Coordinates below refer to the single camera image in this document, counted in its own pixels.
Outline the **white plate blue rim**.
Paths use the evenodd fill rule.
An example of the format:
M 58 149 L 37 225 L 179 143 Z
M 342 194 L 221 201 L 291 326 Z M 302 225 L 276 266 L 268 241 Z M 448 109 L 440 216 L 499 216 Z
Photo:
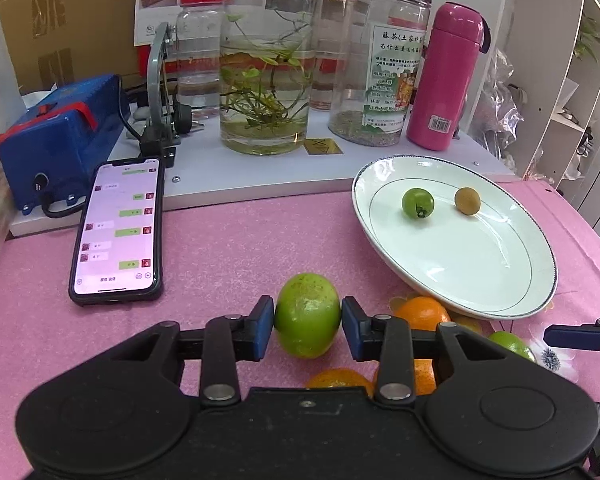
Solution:
M 459 212 L 454 195 L 474 188 L 473 216 Z M 411 219 L 402 196 L 423 188 L 434 212 Z M 553 299 L 558 272 L 545 234 L 504 188 L 455 162 L 396 155 L 363 167 L 352 182 L 352 204 L 374 251 L 414 289 L 449 308 L 487 320 L 516 320 Z

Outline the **large green jujube fruit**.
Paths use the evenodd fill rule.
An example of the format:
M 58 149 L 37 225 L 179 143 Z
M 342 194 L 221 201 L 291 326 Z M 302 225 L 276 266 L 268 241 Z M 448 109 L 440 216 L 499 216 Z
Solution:
M 312 360 L 332 346 L 340 318 L 340 299 L 335 286 L 320 274 L 300 273 L 286 281 L 280 290 L 274 328 L 287 353 Z

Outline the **glass vase with plant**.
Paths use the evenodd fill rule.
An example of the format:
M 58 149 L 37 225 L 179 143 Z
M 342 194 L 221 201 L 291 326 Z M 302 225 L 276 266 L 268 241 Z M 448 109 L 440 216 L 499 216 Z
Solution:
M 220 131 L 231 150 L 300 148 L 309 120 L 317 0 L 223 0 Z

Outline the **white raised platform board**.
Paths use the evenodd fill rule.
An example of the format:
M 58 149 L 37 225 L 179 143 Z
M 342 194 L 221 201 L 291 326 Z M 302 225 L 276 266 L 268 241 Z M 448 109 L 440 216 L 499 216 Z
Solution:
M 441 153 L 424 150 L 409 140 L 393 146 L 369 148 L 334 136 L 327 128 L 328 114 L 312 110 L 308 138 L 333 140 L 338 154 L 311 155 L 298 148 L 278 155 L 247 155 L 222 144 L 217 119 L 185 138 L 176 149 L 174 166 L 166 170 L 163 209 L 179 210 L 303 194 L 347 191 L 353 177 L 368 162 L 392 155 L 443 158 L 467 167 L 495 182 L 517 179 L 465 133 Z

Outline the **pink thermos bottle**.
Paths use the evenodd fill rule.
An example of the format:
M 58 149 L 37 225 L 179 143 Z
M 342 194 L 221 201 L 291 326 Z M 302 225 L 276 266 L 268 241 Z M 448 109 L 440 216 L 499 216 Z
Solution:
M 479 12 L 454 2 L 440 6 L 406 128 L 408 140 L 434 152 L 450 146 L 478 55 L 490 47 L 490 27 Z

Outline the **clear jar with label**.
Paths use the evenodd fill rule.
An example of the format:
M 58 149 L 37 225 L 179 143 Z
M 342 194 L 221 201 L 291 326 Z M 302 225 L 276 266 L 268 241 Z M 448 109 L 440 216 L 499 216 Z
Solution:
M 382 148 L 400 141 L 432 0 L 347 0 L 328 128 Z

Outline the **orange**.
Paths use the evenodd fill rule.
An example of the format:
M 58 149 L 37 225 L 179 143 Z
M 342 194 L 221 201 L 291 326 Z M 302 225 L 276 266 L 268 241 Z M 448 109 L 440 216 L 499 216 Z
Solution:
M 418 396 L 426 396 L 437 389 L 436 378 L 432 361 L 427 359 L 416 359 L 414 361 L 415 393 Z
M 322 370 L 306 382 L 306 388 L 353 388 L 362 387 L 368 396 L 374 394 L 374 385 L 362 374 L 350 368 L 337 367 Z
M 397 301 L 393 304 L 392 313 L 398 318 L 403 318 L 412 330 L 433 332 L 440 323 L 451 321 L 445 307 L 438 300 L 426 296 Z

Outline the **small brown longan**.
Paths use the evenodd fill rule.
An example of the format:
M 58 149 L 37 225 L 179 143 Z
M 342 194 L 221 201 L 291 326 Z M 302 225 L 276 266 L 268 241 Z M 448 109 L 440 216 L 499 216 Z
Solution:
M 481 198 L 474 188 L 459 188 L 454 195 L 456 209 L 465 216 L 473 216 L 481 207 Z

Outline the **pink floral table cloth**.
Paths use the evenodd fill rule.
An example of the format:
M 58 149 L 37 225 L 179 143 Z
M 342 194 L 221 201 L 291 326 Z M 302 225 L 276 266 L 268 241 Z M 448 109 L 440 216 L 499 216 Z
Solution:
M 559 283 L 550 307 L 513 331 L 542 347 L 543 327 L 600 317 L 600 238 L 570 203 L 538 181 L 503 183 L 550 240 Z M 68 296 L 76 229 L 5 242 L 0 250 L 0 479 L 30 469 L 15 434 L 15 414 L 35 387 L 160 321 L 204 326 L 223 313 L 249 313 L 262 295 L 277 297 L 294 274 L 322 274 L 340 297 L 369 313 L 388 312 L 408 287 L 376 255 L 358 225 L 350 192 L 256 200 L 167 212 L 162 222 L 164 292 L 152 304 L 83 309 Z M 303 386 L 323 368 L 373 375 L 375 363 L 350 359 L 339 333 L 316 361 L 288 356 L 275 337 L 263 362 L 238 365 L 242 392 Z M 600 352 L 565 352 L 562 372 L 600 401 Z

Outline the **red cap plastic bottle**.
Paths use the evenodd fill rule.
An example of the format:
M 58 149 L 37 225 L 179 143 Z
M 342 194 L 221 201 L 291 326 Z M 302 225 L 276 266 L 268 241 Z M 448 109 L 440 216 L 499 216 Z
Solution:
M 181 0 L 175 24 L 178 102 L 193 118 L 220 110 L 220 33 L 222 0 Z

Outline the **small dark green fruit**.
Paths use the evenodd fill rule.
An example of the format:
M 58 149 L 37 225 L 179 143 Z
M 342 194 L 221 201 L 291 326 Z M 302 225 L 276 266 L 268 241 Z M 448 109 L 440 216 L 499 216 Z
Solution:
M 408 218 L 426 219 L 434 212 L 434 196 L 423 188 L 410 188 L 403 194 L 401 205 Z

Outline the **cardboard box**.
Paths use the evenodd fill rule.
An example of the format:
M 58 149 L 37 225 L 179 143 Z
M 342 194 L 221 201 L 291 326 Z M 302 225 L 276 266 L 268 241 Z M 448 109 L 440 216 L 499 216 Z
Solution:
M 103 74 L 140 82 L 135 0 L 0 0 L 0 19 L 23 94 Z

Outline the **blue plastic box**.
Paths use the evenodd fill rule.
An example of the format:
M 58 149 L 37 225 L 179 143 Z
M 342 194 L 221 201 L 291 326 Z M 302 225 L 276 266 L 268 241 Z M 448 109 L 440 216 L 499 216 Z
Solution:
M 0 161 L 16 208 L 25 216 L 90 192 L 130 116 L 121 79 L 108 74 L 58 88 L 0 134 Z

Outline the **crumpled clear plastic bag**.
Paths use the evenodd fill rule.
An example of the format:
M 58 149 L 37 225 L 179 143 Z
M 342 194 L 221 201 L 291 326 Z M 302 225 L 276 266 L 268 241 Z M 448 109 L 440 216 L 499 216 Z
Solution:
M 509 89 L 514 66 L 507 55 L 495 48 L 486 72 L 468 136 L 509 170 L 516 171 L 510 147 L 517 141 L 517 127 L 524 120 Z

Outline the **small green lime fruit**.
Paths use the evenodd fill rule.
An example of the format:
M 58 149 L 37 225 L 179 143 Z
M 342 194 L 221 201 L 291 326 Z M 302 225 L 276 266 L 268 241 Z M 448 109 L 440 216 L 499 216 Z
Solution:
M 490 341 L 501 347 L 522 356 L 523 358 L 536 362 L 535 356 L 527 344 L 515 334 L 509 332 L 494 332 L 489 336 Z

